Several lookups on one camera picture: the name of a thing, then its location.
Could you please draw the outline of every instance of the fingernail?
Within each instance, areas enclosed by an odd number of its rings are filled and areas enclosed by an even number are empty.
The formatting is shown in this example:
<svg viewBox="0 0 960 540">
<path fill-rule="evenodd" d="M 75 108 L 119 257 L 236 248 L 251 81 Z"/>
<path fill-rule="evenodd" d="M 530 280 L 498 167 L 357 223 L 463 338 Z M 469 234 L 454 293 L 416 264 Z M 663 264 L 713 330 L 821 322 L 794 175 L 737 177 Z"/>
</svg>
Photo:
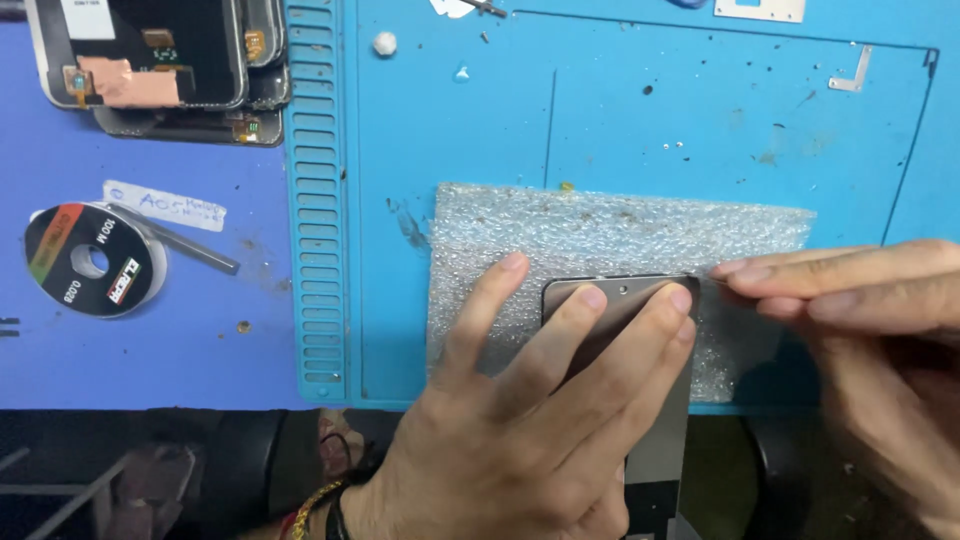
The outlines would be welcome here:
<svg viewBox="0 0 960 540">
<path fill-rule="evenodd" d="M 584 302 L 586 302 L 588 306 L 594 309 L 599 309 L 600 307 L 603 306 L 604 302 L 607 300 L 607 295 L 605 295 L 603 291 L 598 289 L 597 287 L 590 285 L 585 287 L 583 292 L 583 298 L 584 298 Z"/>
<path fill-rule="evenodd" d="M 689 341 L 693 339 L 693 336 L 697 333 L 697 325 L 693 324 L 693 320 L 689 317 L 686 318 L 684 323 L 680 326 L 680 330 L 677 332 L 677 337 L 683 341 Z"/>
<path fill-rule="evenodd" d="M 727 274 L 732 274 L 740 268 L 743 268 L 747 265 L 747 259 L 738 258 L 737 260 L 728 260 L 726 262 L 721 262 L 713 267 L 710 270 L 712 276 L 726 276 Z"/>
<path fill-rule="evenodd" d="M 517 270 L 521 264 L 523 264 L 523 254 L 519 251 L 514 251 L 500 260 L 500 266 L 505 270 Z"/>
<path fill-rule="evenodd" d="M 752 283 L 766 280 L 773 274 L 773 269 L 769 266 L 758 266 L 757 268 L 744 268 L 733 274 L 739 282 Z"/>
<path fill-rule="evenodd" d="M 806 310 L 812 317 L 832 318 L 849 311 L 856 305 L 857 300 L 856 291 L 835 292 L 814 298 Z"/>
<path fill-rule="evenodd" d="M 690 291 L 681 287 L 670 293 L 670 302 L 673 302 L 673 306 L 680 313 L 687 313 L 690 311 L 690 303 L 693 299 L 690 298 Z"/>
</svg>

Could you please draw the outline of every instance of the debris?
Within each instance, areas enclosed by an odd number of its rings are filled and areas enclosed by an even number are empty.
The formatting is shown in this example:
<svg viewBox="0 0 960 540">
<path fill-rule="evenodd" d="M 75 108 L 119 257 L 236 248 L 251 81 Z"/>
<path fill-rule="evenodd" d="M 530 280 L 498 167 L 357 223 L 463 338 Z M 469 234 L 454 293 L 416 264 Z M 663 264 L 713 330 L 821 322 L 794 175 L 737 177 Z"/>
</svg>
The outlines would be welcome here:
<svg viewBox="0 0 960 540">
<path fill-rule="evenodd" d="M 373 39 L 373 50 L 381 57 L 389 57 L 396 52 L 396 36 L 393 32 L 381 32 Z"/>
</svg>

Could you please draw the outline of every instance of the metal bracket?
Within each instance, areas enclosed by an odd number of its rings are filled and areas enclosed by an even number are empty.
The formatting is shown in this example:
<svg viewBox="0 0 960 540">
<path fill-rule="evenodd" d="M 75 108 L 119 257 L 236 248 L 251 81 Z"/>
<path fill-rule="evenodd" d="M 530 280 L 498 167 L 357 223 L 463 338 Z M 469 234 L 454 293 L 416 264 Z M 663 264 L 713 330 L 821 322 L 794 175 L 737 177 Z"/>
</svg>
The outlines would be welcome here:
<svg viewBox="0 0 960 540">
<path fill-rule="evenodd" d="M 852 79 L 830 77 L 829 87 L 834 90 L 858 92 L 863 89 L 863 82 L 867 78 L 867 66 L 870 64 L 870 55 L 874 52 L 873 45 L 864 45 L 860 51 L 860 62 L 856 65 L 856 75 Z"/>
<path fill-rule="evenodd" d="M 718 17 L 804 22 L 806 0 L 760 0 L 759 6 L 740 6 L 736 0 L 716 0 L 713 14 Z"/>
</svg>

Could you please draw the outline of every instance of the purple surface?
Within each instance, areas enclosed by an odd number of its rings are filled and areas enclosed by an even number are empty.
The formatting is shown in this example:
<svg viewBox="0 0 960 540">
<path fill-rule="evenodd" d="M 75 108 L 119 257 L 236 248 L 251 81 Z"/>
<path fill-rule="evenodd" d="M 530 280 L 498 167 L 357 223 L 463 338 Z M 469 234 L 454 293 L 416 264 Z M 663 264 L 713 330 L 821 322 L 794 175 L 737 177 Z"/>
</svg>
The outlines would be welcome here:
<svg viewBox="0 0 960 540">
<path fill-rule="evenodd" d="M 57 110 L 36 75 L 25 23 L 0 23 L 0 408 L 308 408 L 297 393 L 283 149 L 104 134 Z M 169 252 L 167 281 L 129 317 L 98 320 L 47 297 L 22 236 L 37 209 L 99 200 L 114 179 L 228 210 L 221 233 L 164 225 L 239 260 L 235 277 Z M 250 321 L 240 334 L 239 321 Z"/>
</svg>

